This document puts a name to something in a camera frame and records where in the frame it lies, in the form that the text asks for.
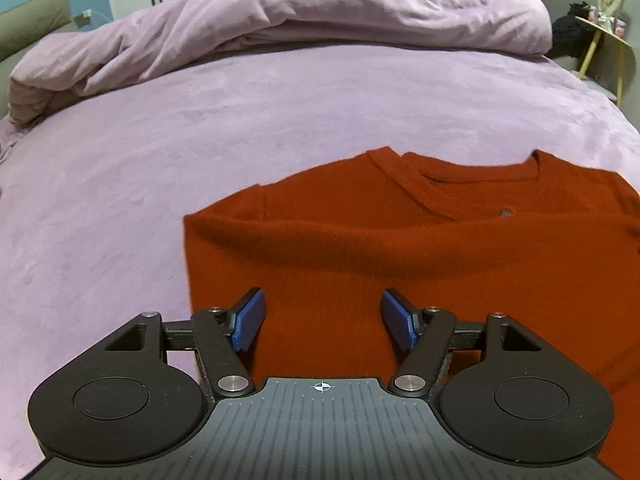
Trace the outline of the rust red knit cardigan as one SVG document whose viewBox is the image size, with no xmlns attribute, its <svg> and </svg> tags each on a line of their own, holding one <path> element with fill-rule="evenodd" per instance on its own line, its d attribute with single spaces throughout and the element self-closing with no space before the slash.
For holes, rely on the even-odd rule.
<svg viewBox="0 0 640 480">
<path fill-rule="evenodd" d="M 388 379 L 385 289 L 465 321 L 504 312 L 593 374 L 615 420 L 602 460 L 639 474 L 639 196 L 621 176 L 536 151 L 503 167 L 379 148 L 188 214 L 194 310 L 253 287 L 247 368 Z"/>
</svg>

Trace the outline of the black clothes pile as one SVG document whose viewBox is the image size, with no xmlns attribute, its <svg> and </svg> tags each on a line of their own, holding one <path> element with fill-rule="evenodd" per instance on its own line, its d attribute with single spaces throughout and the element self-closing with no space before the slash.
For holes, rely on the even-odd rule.
<svg viewBox="0 0 640 480">
<path fill-rule="evenodd" d="M 579 21 L 589 18 L 591 6 L 589 3 L 571 3 L 567 14 L 555 20 L 552 24 L 552 47 L 547 53 L 548 58 L 582 58 L 594 37 L 594 29 Z"/>
</svg>

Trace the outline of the lilac bed sheet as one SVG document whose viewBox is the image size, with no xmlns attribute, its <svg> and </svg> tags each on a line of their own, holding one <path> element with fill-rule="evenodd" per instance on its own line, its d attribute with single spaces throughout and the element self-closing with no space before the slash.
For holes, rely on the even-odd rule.
<svg viewBox="0 0 640 480">
<path fill-rule="evenodd" d="M 461 165 L 535 150 L 639 181 L 639 133 L 549 61 L 370 44 L 256 49 L 95 96 L 1 166 L 1 474 L 42 459 L 44 378 L 142 311 L 189 312 L 182 219 L 388 146 Z"/>
</svg>

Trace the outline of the lilac rumpled duvet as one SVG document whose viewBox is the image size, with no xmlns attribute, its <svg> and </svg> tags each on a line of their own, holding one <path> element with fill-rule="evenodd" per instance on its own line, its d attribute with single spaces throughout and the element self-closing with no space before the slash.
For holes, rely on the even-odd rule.
<svg viewBox="0 0 640 480">
<path fill-rule="evenodd" d="M 10 73 L 8 118 L 26 128 L 213 54 L 331 40 L 537 56 L 552 32 L 541 0 L 172 0 L 41 39 Z"/>
</svg>

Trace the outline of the yellow legged side table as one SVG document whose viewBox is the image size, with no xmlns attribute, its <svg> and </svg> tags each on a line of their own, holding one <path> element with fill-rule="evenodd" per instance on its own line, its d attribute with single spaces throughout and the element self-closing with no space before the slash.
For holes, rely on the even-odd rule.
<svg viewBox="0 0 640 480">
<path fill-rule="evenodd" d="M 623 106 L 627 61 L 634 47 L 623 37 L 586 18 L 576 22 L 593 32 L 582 64 L 575 75 L 589 88 L 603 93 L 618 108 Z"/>
</svg>

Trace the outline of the olive green headboard cushion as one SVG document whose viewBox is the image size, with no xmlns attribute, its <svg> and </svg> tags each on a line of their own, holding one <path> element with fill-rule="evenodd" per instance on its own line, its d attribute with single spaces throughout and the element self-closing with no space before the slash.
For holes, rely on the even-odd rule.
<svg viewBox="0 0 640 480">
<path fill-rule="evenodd" d="M 28 0 L 0 15 L 0 48 L 4 61 L 52 32 L 78 32 L 70 0 Z"/>
</svg>

